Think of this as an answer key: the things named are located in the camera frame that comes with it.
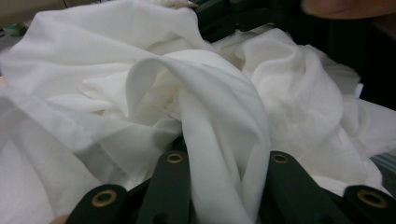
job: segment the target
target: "crumpled white sheet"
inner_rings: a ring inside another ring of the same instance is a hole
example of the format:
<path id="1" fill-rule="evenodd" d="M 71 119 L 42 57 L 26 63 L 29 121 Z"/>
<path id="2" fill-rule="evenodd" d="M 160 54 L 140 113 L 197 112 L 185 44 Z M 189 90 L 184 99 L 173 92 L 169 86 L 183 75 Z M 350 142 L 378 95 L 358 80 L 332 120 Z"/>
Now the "crumpled white sheet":
<path id="1" fill-rule="evenodd" d="M 270 148 L 338 194 L 382 188 L 368 158 L 396 148 L 396 115 L 353 96 L 353 71 L 277 29 L 209 45 L 196 23 L 139 1 L 35 17 L 0 58 L 0 223 L 134 187 L 181 131 L 200 223 L 255 222 Z"/>

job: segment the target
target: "white fabric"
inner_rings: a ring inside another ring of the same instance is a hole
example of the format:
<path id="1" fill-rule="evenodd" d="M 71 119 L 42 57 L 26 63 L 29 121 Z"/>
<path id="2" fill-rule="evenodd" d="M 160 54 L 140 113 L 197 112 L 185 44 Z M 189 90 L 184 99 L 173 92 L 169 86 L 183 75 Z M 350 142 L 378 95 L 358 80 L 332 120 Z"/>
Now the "white fabric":
<path id="1" fill-rule="evenodd" d="M 368 158 L 396 148 L 395 112 L 353 97 L 353 71 L 266 27 L 209 45 L 188 9 L 39 13 L 0 67 L 0 223 L 49 222 L 95 186 L 136 186 L 181 132 L 200 223 L 255 222 L 270 148 L 338 194 L 381 189 Z"/>

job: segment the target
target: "white cloth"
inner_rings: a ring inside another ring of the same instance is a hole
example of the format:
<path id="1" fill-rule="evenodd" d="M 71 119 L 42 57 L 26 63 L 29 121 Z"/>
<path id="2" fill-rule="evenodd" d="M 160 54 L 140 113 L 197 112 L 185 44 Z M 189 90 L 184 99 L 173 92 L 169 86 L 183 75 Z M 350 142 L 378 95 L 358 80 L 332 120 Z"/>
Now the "white cloth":
<path id="1" fill-rule="evenodd" d="M 353 71 L 265 27 L 209 45 L 188 9 L 39 13 L 0 67 L 0 223 L 49 222 L 95 186 L 136 186 L 181 132 L 201 223 L 254 223 L 269 138 L 339 194 L 381 189 L 368 158 L 396 148 L 395 112 L 354 98 Z"/>

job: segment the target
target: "finger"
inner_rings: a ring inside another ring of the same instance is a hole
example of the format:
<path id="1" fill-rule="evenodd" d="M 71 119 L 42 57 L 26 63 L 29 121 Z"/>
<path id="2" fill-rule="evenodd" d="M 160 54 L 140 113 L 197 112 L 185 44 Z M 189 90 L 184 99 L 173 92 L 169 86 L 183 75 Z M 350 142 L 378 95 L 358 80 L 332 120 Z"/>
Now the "finger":
<path id="1" fill-rule="evenodd" d="M 360 19 L 396 12 L 396 0 L 303 0 L 303 10 L 329 19 Z"/>
<path id="2" fill-rule="evenodd" d="M 55 220 L 51 221 L 50 224 L 65 224 L 68 218 L 69 218 L 69 215 L 57 217 Z"/>

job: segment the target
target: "brass grommet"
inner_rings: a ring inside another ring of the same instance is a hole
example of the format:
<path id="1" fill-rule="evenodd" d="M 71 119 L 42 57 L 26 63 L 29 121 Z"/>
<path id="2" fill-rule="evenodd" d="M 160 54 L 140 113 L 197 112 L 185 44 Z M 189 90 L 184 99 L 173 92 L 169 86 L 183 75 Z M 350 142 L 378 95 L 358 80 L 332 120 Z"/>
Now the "brass grommet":
<path id="1" fill-rule="evenodd" d="M 174 153 L 169 155 L 166 160 L 170 163 L 179 163 L 183 161 L 183 157 L 180 154 Z"/>
<path id="2" fill-rule="evenodd" d="M 289 158 L 284 156 L 283 154 L 277 153 L 271 156 L 271 159 L 277 163 L 288 163 Z"/>
<path id="3" fill-rule="evenodd" d="M 112 189 L 107 189 L 93 196 L 91 203 L 95 207 L 105 207 L 111 203 L 114 203 L 114 201 L 116 201 L 116 198 L 117 198 L 116 191 Z"/>
<path id="4" fill-rule="evenodd" d="M 361 189 L 358 191 L 358 198 L 376 208 L 386 208 L 388 207 L 387 200 L 385 200 L 381 195 L 377 194 L 375 191 Z"/>

